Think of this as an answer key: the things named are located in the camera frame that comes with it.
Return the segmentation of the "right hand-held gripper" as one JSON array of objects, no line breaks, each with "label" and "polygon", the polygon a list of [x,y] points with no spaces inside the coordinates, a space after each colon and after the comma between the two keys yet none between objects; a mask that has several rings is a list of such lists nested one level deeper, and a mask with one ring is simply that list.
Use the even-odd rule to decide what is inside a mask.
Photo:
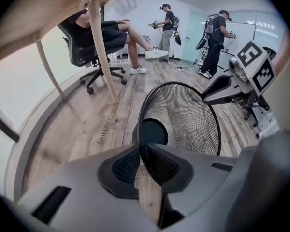
[{"label": "right hand-held gripper", "polygon": [[[252,40],[229,59],[229,70],[244,94],[253,91],[260,96],[276,78],[269,53]],[[227,89],[231,83],[230,76],[212,77],[203,89],[203,102],[208,105],[232,103],[240,94],[218,93]]]}]

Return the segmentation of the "black mesh waste bin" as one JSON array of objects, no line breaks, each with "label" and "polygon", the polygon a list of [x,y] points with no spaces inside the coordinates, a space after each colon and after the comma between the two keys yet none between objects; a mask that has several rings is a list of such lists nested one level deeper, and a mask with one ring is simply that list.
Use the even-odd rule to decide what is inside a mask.
[{"label": "black mesh waste bin", "polygon": [[[149,144],[217,156],[221,149],[221,133],[213,108],[203,103],[196,89],[175,81],[155,87],[146,96],[132,140],[138,144],[141,159],[153,180],[149,169]],[[161,232],[180,232],[187,217],[165,229],[160,228]]]}]

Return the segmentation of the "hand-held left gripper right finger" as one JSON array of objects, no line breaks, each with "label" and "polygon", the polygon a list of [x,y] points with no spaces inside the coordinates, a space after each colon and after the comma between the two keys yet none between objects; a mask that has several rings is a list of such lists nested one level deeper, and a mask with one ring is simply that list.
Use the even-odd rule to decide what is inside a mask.
[{"label": "hand-held left gripper right finger", "polygon": [[149,169],[161,186],[158,226],[165,229],[190,215],[222,185],[237,159],[162,144],[148,145]]}]

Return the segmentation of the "light wooden desk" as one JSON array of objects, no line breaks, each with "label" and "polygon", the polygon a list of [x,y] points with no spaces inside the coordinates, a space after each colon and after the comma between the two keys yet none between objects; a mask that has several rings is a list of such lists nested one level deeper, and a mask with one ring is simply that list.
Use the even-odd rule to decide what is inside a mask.
[{"label": "light wooden desk", "polygon": [[65,98],[51,71],[41,40],[63,20],[87,7],[98,59],[111,96],[117,103],[118,98],[102,38],[99,12],[99,7],[109,1],[111,0],[16,0],[0,19],[0,61],[24,47],[36,44],[50,80],[60,96]]}]

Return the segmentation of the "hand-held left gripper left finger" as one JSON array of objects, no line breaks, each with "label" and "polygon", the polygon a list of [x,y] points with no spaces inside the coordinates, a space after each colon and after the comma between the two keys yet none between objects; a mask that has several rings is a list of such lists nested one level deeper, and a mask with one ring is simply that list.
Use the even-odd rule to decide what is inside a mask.
[{"label": "hand-held left gripper left finger", "polygon": [[62,165],[19,205],[58,232],[157,232],[134,186],[139,147],[122,146]]}]

